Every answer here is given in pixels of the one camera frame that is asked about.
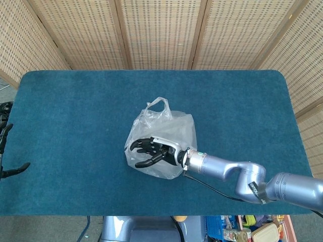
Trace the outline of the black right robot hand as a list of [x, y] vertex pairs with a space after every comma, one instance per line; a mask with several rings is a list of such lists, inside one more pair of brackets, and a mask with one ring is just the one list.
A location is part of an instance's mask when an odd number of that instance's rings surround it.
[[179, 144], [163, 139], [163, 138], [143, 138], [134, 141], [130, 150], [139, 154], [148, 154], [151, 157], [145, 161], [137, 162], [135, 164], [136, 168], [147, 168], [155, 165], [160, 161], [165, 161], [170, 165], [178, 166], [182, 164], [185, 151], [181, 149]]

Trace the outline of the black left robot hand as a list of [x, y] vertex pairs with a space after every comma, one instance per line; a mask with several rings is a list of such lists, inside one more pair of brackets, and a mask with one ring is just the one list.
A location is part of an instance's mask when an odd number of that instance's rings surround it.
[[3, 154], [7, 143], [7, 136], [9, 131], [12, 129], [12, 127], [13, 127], [13, 124], [7, 124], [7, 122], [1, 122], [1, 178], [7, 178], [14, 175], [18, 175], [24, 172], [30, 166], [30, 162], [26, 162], [21, 167], [16, 169], [4, 170], [3, 168], [3, 165], [2, 165]]

